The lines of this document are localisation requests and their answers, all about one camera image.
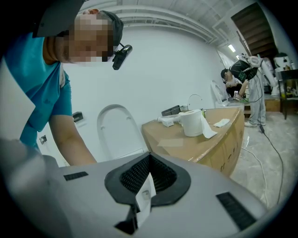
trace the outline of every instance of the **cardboard box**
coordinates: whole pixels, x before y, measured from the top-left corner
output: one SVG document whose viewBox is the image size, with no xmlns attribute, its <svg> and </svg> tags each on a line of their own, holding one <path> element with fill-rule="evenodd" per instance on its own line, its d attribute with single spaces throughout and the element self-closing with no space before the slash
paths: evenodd
<svg viewBox="0 0 298 238">
<path fill-rule="evenodd" d="M 224 118 L 230 119 L 227 125 L 221 128 L 212 126 Z M 156 120 L 142 125 L 142 134 L 149 151 L 200 163 L 230 176 L 241 150 L 244 114 L 237 107 L 209 109 L 206 120 L 217 132 L 210 139 L 203 135 L 187 137 L 180 124 L 165 127 Z"/>
</svg>

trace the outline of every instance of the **white wall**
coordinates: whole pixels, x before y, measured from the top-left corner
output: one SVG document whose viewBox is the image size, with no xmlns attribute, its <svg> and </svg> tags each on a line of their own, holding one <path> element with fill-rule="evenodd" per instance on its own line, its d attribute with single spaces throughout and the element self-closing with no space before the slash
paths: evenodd
<svg viewBox="0 0 298 238">
<path fill-rule="evenodd" d="M 235 59 L 231 59 L 228 56 L 226 56 L 224 53 L 222 53 L 220 51 L 217 51 L 217 52 L 218 52 L 218 55 L 219 55 L 219 57 L 221 58 L 221 60 L 223 62 L 224 67 L 227 68 L 227 69 L 229 67 L 231 67 L 237 61 L 236 57 L 235 57 Z"/>
<path fill-rule="evenodd" d="M 112 62 L 64 66 L 72 86 L 73 112 L 81 111 L 85 118 L 78 131 L 98 162 L 105 161 L 97 135 L 97 117 L 104 107 L 126 107 L 141 128 L 161 111 L 187 104 L 193 93 L 203 98 L 203 108 L 214 108 L 210 83 L 216 80 L 222 84 L 224 66 L 216 49 L 191 34 L 125 28 L 122 43 L 131 44 L 133 51 L 119 71 L 113 70 Z M 41 152 L 61 157 L 48 126 L 38 137 L 44 134 L 48 149 L 39 143 Z"/>
<path fill-rule="evenodd" d="M 263 4 L 259 3 L 261 6 L 272 31 L 275 45 L 278 49 L 278 52 L 286 53 L 290 60 L 293 61 L 296 68 L 298 67 L 298 55 L 296 49 L 294 48 L 293 43 L 285 32 L 284 28 L 281 26 L 276 17 L 266 8 Z"/>
</svg>

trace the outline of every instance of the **teal t-shirt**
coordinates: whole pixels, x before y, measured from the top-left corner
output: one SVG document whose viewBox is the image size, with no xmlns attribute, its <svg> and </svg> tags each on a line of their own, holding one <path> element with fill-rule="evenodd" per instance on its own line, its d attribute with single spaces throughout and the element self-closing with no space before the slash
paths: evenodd
<svg viewBox="0 0 298 238">
<path fill-rule="evenodd" d="M 32 33 L 11 42 L 4 54 L 7 67 L 24 93 L 35 104 L 20 140 L 38 147 L 37 132 L 42 131 L 51 115 L 72 115 L 71 88 L 65 73 L 60 84 L 60 62 L 47 65 L 42 56 L 44 38 L 32 38 Z"/>
</svg>

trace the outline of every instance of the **ceiling light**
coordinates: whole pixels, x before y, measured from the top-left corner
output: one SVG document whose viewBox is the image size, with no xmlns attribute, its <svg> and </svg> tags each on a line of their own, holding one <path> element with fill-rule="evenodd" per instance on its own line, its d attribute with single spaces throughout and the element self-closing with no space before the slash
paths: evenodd
<svg viewBox="0 0 298 238">
<path fill-rule="evenodd" d="M 236 51 L 235 48 L 232 45 L 228 45 L 228 48 L 230 48 L 232 52 Z"/>
</svg>

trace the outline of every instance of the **cable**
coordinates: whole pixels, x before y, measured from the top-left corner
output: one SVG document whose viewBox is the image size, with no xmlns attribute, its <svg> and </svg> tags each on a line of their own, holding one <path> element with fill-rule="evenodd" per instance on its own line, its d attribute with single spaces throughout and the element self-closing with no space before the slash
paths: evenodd
<svg viewBox="0 0 298 238">
<path fill-rule="evenodd" d="M 280 192 L 281 192 L 281 187 L 283 185 L 283 177 L 284 177 L 284 162 L 281 159 L 280 154 L 278 153 L 277 149 L 274 147 L 274 145 L 272 144 L 271 140 L 268 138 L 268 136 L 265 134 L 265 131 L 263 131 L 264 136 L 269 140 L 270 144 L 272 145 L 273 149 L 276 151 L 276 153 L 278 154 L 279 158 L 280 158 L 280 162 L 281 162 L 281 181 L 280 181 L 280 187 L 279 187 L 279 193 L 278 193 L 278 204 L 279 204 L 279 199 L 280 199 Z"/>
<path fill-rule="evenodd" d="M 245 149 L 244 147 L 241 147 L 241 148 L 244 149 L 244 150 L 246 150 L 247 152 L 251 153 L 251 154 L 256 158 L 256 160 L 260 163 L 260 165 L 261 165 L 262 172 L 263 172 L 263 178 L 264 178 L 264 182 L 265 182 L 264 194 L 265 194 L 265 200 L 266 200 L 266 207 L 268 207 L 268 198 L 267 198 L 267 194 L 266 194 L 267 183 L 266 183 L 266 179 L 265 179 L 265 174 L 264 174 L 263 164 L 262 164 L 262 162 L 256 157 L 256 155 L 255 155 L 253 152 L 251 152 L 251 151 Z"/>
<path fill-rule="evenodd" d="M 259 78 L 259 76 L 257 75 L 257 72 L 256 72 L 256 75 L 253 77 L 253 79 L 255 80 L 255 83 L 256 83 L 256 88 L 257 88 L 257 81 L 256 81 L 256 77 L 257 76 L 257 78 L 259 79 L 259 84 L 260 84 L 260 88 L 261 88 L 261 93 L 262 93 L 262 95 L 261 95 L 261 97 L 258 99 L 258 100 L 256 100 L 256 101 L 254 101 L 254 102 L 258 102 L 259 101 L 259 105 L 260 105 L 260 107 L 259 107 L 259 119 L 260 119 L 260 125 L 261 126 L 264 126 L 264 125 L 262 125 L 262 122 L 261 122 L 261 102 L 260 102 L 260 99 L 263 97 L 263 90 L 262 90 L 262 85 L 261 85 L 261 80 L 260 80 L 260 78 Z"/>
</svg>

